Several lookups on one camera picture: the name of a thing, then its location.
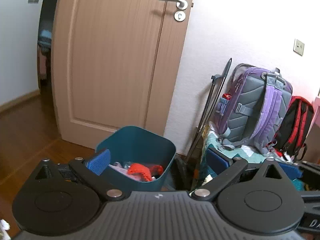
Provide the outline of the red foam fruit net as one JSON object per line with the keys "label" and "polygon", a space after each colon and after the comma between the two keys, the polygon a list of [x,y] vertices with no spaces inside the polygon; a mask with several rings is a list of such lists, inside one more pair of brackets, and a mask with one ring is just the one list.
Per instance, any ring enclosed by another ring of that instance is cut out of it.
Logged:
{"label": "red foam fruit net", "polygon": [[150,169],[139,163],[132,163],[127,169],[127,174],[139,176],[142,181],[152,181]]}

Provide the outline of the teal plastic trash bin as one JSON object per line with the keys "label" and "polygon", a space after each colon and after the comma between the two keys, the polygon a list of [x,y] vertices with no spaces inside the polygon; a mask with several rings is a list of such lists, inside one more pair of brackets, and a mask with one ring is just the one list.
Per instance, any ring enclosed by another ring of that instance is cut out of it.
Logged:
{"label": "teal plastic trash bin", "polygon": [[108,183],[128,193],[130,191],[160,191],[170,171],[176,153],[175,145],[168,139],[136,126],[126,126],[100,142],[95,151],[110,150],[110,163],[132,162],[162,165],[163,174],[154,181],[133,180],[107,167],[101,177]]}

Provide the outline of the pink crumpled plastic bag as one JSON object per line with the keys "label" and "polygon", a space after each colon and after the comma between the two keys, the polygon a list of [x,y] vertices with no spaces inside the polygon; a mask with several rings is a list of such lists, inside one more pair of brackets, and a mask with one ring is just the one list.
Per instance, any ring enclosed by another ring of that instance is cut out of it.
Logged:
{"label": "pink crumpled plastic bag", "polygon": [[130,179],[133,179],[135,181],[141,181],[142,178],[141,178],[141,175],[135,175],[135,174],[128,174],[128,169],[127,168],[124,168],[121,163],[119,162],[115,162],[113,164],[109,164],[108,165],[110,168],[116,170],[118,173],[121,173],[123,175],[125,175],[126,177],[130,178]]}

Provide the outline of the teal white quilted blanket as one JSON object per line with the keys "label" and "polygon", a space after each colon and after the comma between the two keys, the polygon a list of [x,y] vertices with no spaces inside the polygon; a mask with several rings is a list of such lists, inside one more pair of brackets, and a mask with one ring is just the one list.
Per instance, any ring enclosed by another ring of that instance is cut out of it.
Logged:
{"label": "teal white quilted blanket", "polygon": [[228,150],[221,145],[215,130],[215,125],[211,121],[205,126],[202,137],[204,141],[199,168],[200,181],[198,182],[198,185],[204,185],[217,176],[217,174],[208,166],[206,157],[206,151],[208,150],[208,148],[213,147],[228,158],[233,159],[234,157],[242,157],[243,159],[246,159],[250,164],[260,164],[263,163],[266,158],[272,158],[280,162],[280,165],[284,169],[285,173],[293,181],[295,188],[298,191],[304,191],[305,184],[300,180],[300,178],[302,177],[302,171],[298,168],[297,164],[294,164],[291,161],[285,161],[282,157],[279,157],[272,152],[269,152],[267,156],[264,156],[259,153],[258,150],[251,146],[242,145],[233,150]]}

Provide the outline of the red black backpack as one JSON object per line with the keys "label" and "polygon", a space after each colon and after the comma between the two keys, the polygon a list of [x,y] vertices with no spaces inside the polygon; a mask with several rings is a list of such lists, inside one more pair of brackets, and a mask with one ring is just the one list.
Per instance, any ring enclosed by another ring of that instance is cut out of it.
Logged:
{"label": "red black backpack", "polygon": [[314,116],[312,104],[302,96],[293,96],[280,127],[269,145],[285,160],[302,160],[305,143]]}

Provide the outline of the purple grey backpack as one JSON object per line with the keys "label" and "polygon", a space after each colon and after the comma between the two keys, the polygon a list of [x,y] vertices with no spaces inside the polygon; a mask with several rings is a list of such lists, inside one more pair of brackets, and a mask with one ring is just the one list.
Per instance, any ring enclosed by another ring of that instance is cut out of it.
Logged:
{"label": "purple grey backpack", "polygon": [[221,97],[214,116],[218,140],[233,150],[251,146],[268,155],[274,135],[287,113],[292,85],[274,71],[241,63],[231,76],[227,96]]}

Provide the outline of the folded metal drying rack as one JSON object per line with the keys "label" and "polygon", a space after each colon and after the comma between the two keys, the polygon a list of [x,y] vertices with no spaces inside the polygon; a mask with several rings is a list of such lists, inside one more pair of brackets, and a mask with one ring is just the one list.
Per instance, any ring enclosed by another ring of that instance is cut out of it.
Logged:
{"label": "folded metal drying rack", "polygon": [[227,75],[229,73],[231,64],[232,64],[232,58],[230,58],[228,60],[228,62],[226,63],[226,66],[224,67],[224,70],[221,75],[216,74],[216,75],[212,75],[212,77],[211,77],[212,84],[211,84],[211,87],[210,87],[210,90],[208,93],[207,101],[204,106],[199,125],[197,127],[196,132],[195,132],[195,136],[192,140],[191,146],[190,146],[189,151],[187,153],[187,156],[184,160],[185,165],[187,165],[187,163],[189,163],[189,159],[191,158],[192,153],[195,150],[195,147],[196,147],[197,143],[199,142],[200,137],[203,133],[205,124],[208,122],[209,118],[211,117],[211,115],[213,113],[215,105],[217,104],[217,101],[220,97],[220,93],[222,91],[222,88],[225,84],[225,81],[226,81]]}

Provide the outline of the light wooden door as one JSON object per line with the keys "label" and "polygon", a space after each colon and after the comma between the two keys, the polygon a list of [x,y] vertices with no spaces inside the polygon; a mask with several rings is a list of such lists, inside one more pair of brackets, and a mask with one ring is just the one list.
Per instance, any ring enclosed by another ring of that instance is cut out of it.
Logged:
{"label": "light wooden door", "polygon": [[89,148],[124,126],[163,135],[187,32],[159,0],[58,0],[52,43],[63,140]]}

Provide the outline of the wall socket plate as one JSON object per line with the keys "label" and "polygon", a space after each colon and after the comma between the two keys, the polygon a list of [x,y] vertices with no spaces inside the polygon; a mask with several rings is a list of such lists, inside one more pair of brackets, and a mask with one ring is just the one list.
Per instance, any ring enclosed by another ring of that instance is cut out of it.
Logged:
{"label": "wall socket plate", "polygon": [[293,51],[300,56],[303,56],[304,53],[304,43],[298,39],[295,39]]}

